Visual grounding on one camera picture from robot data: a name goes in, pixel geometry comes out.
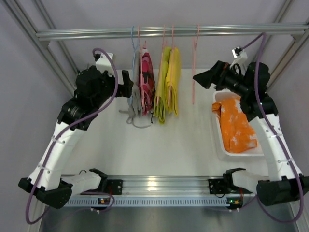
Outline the pink hanger of orange trousers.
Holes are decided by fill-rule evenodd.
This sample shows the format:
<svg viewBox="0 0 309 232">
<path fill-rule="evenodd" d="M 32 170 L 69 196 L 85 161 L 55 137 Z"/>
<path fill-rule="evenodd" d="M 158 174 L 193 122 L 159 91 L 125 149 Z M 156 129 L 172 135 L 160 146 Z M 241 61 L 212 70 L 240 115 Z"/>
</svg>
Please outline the pink hanger of orange trousers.
<svg viewBox="0 0 309 232">
<path fill-rule="evenodd" d="M 199 24 L 197 24 L 197 35 L 193 40 L 193 63 L 192 63 L 192 76 L 196 74 L 196 56 L 197 56 L 197 43 L 199 38 Z M 192 104 L 195 104 L 195 80 L 192 82 Z"/>
</svg>

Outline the orange trousers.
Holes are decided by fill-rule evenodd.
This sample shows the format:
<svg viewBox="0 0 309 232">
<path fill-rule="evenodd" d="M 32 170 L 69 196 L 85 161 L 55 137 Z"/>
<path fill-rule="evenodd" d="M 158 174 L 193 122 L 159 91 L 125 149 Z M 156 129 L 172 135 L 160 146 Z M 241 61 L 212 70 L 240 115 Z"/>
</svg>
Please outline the orange trousers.
<svg viewBox="0 0 309 232">
<path fill-rule="evenodd" d="M 240 107 L 240 97 L 230 97 L 212 104 L 219 119 L 224 148 L 229 153 L 241 153 L 258 146 L 256 133 Z"/>
</svg>

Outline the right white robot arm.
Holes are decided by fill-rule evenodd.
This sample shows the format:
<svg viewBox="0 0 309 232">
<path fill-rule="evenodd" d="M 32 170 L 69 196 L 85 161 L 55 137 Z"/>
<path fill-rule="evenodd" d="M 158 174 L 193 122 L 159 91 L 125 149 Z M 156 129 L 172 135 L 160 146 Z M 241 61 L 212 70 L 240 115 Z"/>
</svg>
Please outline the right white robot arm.
<svg viewBox="0 0 309 232">
<path fill-rule="evenodd" d="M 238 74 L 229 63 L 218 61 L 193 79 L 205 89 L 214 84 L 216 90 L 228 89 L 240 96 L 240 108 L 264 154 L 267 176 L 243 168 L 230 169 L 224 173 L 230 187 L 255 193 L 264 206 L 302 200 L 309 190 L 309 178 L 293 160 L 280 130 L 277 107 L 266 92 L 270 80 L 268 66 L 252 62 L 245 74 Z"/>
</svg>

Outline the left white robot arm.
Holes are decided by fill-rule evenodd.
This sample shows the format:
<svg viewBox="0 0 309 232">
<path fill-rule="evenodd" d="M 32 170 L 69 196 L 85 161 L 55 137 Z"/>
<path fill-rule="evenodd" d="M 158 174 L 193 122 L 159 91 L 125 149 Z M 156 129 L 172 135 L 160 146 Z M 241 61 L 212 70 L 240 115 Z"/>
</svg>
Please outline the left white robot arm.
<svg viewBox="0 0 309 232">
<path fill-rule="evenodd" d="M 29 177 L 19 181 L 21 189 L 55 209 L 83 192 L 111 192 L 108 176 L 96 168 L 71 177 L 63 177 L 62 171 L 105 101 L 112 96 L 130 97 L 133 82 L 127 70 L 122 71 L 122 79 L 119 84 L 114 76 L 100 72 L 95 66 L 78 74 L 74 96 L 62 106 L 54 134 L 38 166 Z"/>
</svg>

